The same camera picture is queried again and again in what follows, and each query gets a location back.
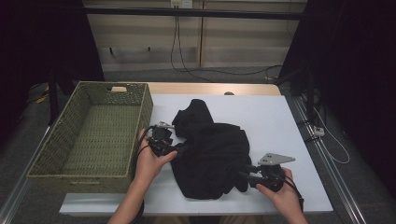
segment black strap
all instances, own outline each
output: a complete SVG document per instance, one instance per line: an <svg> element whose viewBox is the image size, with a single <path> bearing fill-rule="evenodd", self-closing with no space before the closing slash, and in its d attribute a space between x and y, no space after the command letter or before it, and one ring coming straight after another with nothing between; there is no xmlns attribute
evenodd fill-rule
<svg viewBox="0 0 396 224"><path fill-rule="evenodd" d="M137 213L134 220L132 220L131 224L137 224L140 221L140 218L143 216L143 212L145 211L145 201L143 200L142 205L140 206L139 212Z"/></svg>
<svg viewBox="0 0 396 224"><path fill-rule="evenodd" d="M286 183L286 184L289 185L292 189L294 189L294 191L296 192L297 197L298 197L298 202L299 202L299 204L300 204L301 211L303 212L303 211L304 211L304 198L303 198L303 196L301 195L300 191L297 190L297 187L296 187L296 184L294 183L294 181L293 181L290 177L288 177L288 176L286 176L286 175L285 175L285 177L286 177L288 180L290 180L291 183L290 183L288 180L286 180L286 178L282 178L280 175L274 175L274 176L277 177L277 178L279 178L279 179L281 179L281 180L283 180L284 183Z"/></svg>

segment gray floor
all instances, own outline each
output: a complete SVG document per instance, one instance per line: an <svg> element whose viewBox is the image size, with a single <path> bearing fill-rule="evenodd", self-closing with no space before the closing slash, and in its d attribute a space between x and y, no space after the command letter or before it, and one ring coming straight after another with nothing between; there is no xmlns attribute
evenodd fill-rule
<svg viewBox="0 0 396 224"><path fill-rule="evenodd" d="M137 70L106 72L108 81L178 81L178 82L213 82L230 83L267 83L276 78L279 67L238 67L238 68L211 68L208 70L194 70L190 72L178 72L174 69ZM45 86L40 86L31 90L30 97L38 97ZM302 117L297 108L296 102L301 99L290 95L290 85L281 85L280 90L286 96L290 105L290 110L295 117L296 123L302 121ZM61 108L64 107L68 96L62 95L59 91ZM42 135L48 128L50 105L48 99L42 104L32 102L24 111L18 127L5 144L0 154L0 205L3 206L9 193L14 189L19 176L25 169L28 161L35 152ZM324 117L324 109L319 112ZM343 134L342 126L332 115L326 111L326 123L328 129L345 146L350 155L350 163L338 164L337 168L344 178L346 185L355 197L366 223L396 223L396 202L391 198L378 177L371 168L364 162L359 153L359 149L348 141ZM302 138L309 137L305 126L300 128ZM339 160L344 160L346 154L340 145L328 134L322 138L327 149ZM332 182L325 164L320 158L317 148L313 142L306 144L307 149L316 165L319 176L322 180L334 211L326 214L306 214L310 223L353 223L344 202ZM16 212L12 223L106 223L108 217L70 217L59 214L59 208L64 199L63 193L43 189L40 186L31 184L26 191L21 205ZM271 216L271 223L286 223L283 217Z"/></svg>

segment metal bracket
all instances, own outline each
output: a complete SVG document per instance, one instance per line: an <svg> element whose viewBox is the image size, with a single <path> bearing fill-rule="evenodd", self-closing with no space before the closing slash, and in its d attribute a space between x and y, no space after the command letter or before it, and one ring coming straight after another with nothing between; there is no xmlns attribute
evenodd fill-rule
<svg viewBox="0 0 396 224"><path fill-rule="evenodd" d="M175 127L173 125L170 125L170 124L165 123L163 121L160 121L156 126L159 127L159 128L165 128L165 129L175 129Z"/></svg>
<svg viewBox="0 0 396 224"><path fill-rule="evenodd" d="M295 161L293 157L282 156L274 153L265 154L260 160L259 165L278 165L289 161Z"/></svg>

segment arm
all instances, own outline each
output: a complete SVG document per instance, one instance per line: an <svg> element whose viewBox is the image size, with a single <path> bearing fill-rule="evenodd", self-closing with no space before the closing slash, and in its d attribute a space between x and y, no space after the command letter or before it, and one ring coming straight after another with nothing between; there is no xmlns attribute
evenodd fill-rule
<svg viewBox="0 0 396 224"><path fill-rule="evenodd" d="M291 170L282 168L285 171L285 175L290 179L293 179ZM305 224L308 223L305 219L303 212L301 211L300 204L296 192L289 186L284 185L278 192L273 192L263 185L256 185L259 192L267 196L274 204L279 213L290 223L290 224Z"/></svg>
<svg viewBox="0 0 396 224"><path fill-rule="evenodd" d="M140 132L139 139L142 137L143 133L144 130ZM161 171L163 166L171 161L177 154L176 151L173 151L166 156L157 157L152 152L151 148L147 147L147 139L148 138L145 137L145 140L143 140L140 146L141 149L143 148L143 151L137 159L134 181L128 188L124 199L113 217L108 221L108 224L130 223L134 220L152 180Z"/></svg>

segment white cable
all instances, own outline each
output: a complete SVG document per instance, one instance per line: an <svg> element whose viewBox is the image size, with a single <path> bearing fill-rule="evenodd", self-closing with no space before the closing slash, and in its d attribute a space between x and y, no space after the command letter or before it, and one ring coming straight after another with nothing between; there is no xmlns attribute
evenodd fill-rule
<svg viewBox="0 0 396 224"><path fill-rule="evenodd" d="M329 153L330 157L331 157L334 161L337 161L337 162L342 163L342 164L347 164L347 163L349 163L349 161L350 161L349 153L348 153L347 150L344 148L344 146L334 137L334 135L332 135L332 133L329 131L329 129L327 129L327 127L326 127L326 125L324 124L324 121L323 121L323 119L321 118L321 116L320 116L319 112L317 111L317 109L314 108L314 110L317 112L318 117L319 117L320 121L322 122L324 129L326 129L326 131L329 133L329 135L330 135L330 136L331 136L331 137L343 148L343 150L345 151L345 153L346 153L346 155L347 155L347 160L346 160L346 161L339 161L339 160L337 160L337 159L332 155L332 153L329 152L329 150L327 150L326 147L324 147L325 150L327 151L327 153Z"/></svg>

